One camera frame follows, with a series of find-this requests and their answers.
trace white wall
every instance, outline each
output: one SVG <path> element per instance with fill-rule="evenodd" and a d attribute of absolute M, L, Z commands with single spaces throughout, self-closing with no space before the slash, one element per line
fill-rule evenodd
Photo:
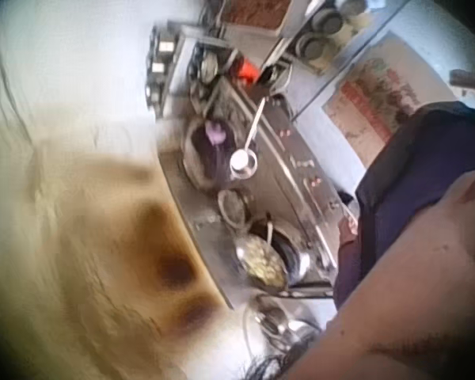
<path fill-rule="evenodd" d="M 0 50 L 35 140 L 115 122 L 154 123 L 144 98 L 150 30 L 196 21 L 203 0 L 5 0 Z"/>

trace handle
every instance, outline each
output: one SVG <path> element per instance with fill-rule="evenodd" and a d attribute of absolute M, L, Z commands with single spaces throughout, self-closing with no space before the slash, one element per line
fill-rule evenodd
<path fill-rule="evenodd" d="M 250 128 L 250 132 L 248 133 L 248 138 L 246 139 L 245 143 L 245 150 L 248 151 L 250 144 L 252 143 L 255 135 L 257 134 L 257 128 L 259 125 L 260 117 L 262 116 L 262 112 L 264 111 L 264 106 L 266 104 L 266 97 L 263 97 L 260 101 L 259 108 L 256 111 L 255 117 L 253 119 L 252 127 Z"/>

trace stove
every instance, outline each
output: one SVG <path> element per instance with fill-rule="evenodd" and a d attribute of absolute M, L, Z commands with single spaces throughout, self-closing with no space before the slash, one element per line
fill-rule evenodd
<path fill-rule="evenodd" d="M 199 117 L 227 120 L 238 146 L 244 144 L 260 99 L 267 89 L 250 91 L 222 76 Z M 267 103 L 256 136 L 256 174 L 227 188 L 245 188 L 258 215 L 269 213 L 294 231 L 310 257 L 302 280 L 286 291 L 333 283 L 339 245 L 337 223 L 343 217 L 339 196 L 286 110 Z M 219 212 L 214 192 L 198 190 L 189 180 L 181 150 L 160 155 L 169 187 L 208 271 L 231 308 L 249 301 L 258 290 L 237 260 L 234 231 Z"/>

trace stove knob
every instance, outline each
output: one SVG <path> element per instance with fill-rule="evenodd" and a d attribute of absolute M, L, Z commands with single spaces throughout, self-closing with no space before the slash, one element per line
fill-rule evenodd
<path fill-rule="evenodd" d="M 320 177 L 313 177 L 309 179 L 308 181 L 310 182 L 310 186 L 312 188 L 317 188 L 322 183 L 322 179 Z"/>
<path fill-rule="evenodd" d="M 306 160 L 306 161 L 296 161 L 296 159 L 291 156 L 291 164 L 294 166 L 295 169 L 297 168 L 314 168 L 315 162 L 314 160 Z"/>
<path fill-rule="evenodd" d="M 284 137 L 289 137 L 292 135 L 292 131 L 290 129 L 282 129 L 279 132 L 279 137 L 284 138 Z"/>

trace person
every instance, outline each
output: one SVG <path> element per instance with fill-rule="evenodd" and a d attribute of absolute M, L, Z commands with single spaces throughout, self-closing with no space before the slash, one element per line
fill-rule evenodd
<path fill-rule="evenodd" d="M 357 231 L 340 223 L 337 316 L 246 378 L 475 378 L 475 110 L 422 107 L 356 197 Z"/>

